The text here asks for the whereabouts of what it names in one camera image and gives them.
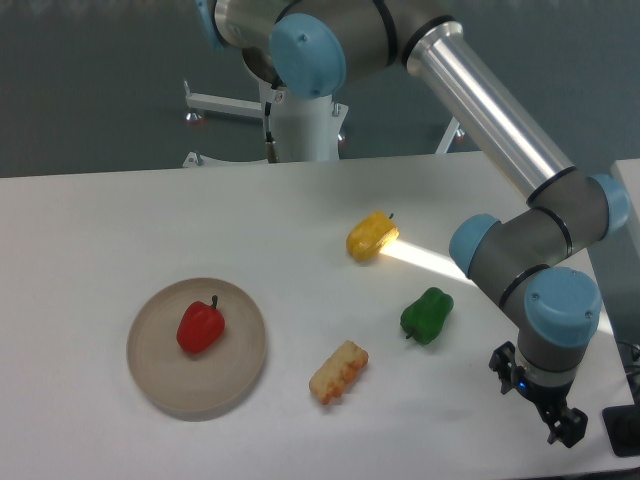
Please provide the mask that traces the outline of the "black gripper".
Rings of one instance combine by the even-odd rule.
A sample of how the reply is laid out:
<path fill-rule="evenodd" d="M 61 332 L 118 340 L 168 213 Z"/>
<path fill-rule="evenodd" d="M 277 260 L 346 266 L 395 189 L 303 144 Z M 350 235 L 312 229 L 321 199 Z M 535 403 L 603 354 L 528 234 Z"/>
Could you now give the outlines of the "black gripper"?
<path fill-rule="evenodd" d="M 511 342 L 505 342 L 493 351 L 489 368 L 498 376 L 502 395 L 516 390 L 535 405 L 548 427 L 548 444 L 574 447 L 585 437 L 588 416 L 567 405 L 567 396 L 575 380 L 574 368 L 553 372 L 538 368 L 525 359 L 515 361 L 515 346 Z"/>

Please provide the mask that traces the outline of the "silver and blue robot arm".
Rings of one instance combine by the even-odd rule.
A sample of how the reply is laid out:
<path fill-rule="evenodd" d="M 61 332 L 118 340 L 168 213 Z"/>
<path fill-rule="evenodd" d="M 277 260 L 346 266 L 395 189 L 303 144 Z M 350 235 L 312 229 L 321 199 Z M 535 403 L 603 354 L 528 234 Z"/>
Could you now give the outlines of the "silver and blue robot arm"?
<path fill-rule="evenodd" d="M 260 84 L 259 118 L 270 162 L 338 156 L 350 81 L 399 64 L 424 81 L 481 151 L 524 197 L 508 222 L 466 220 L 449 253 L 517 326 L 489 366 L 503 392 L 538 410 L 551 442 L 585 435 L 587 416 L 566 398 L 599 323 L 602 299 L 585 274 L 564 266 L 627 221 L 626 189 L 581 174 L 464 40 L 435 1 L 200 1 L 209 44 L 232 46 Z"/>

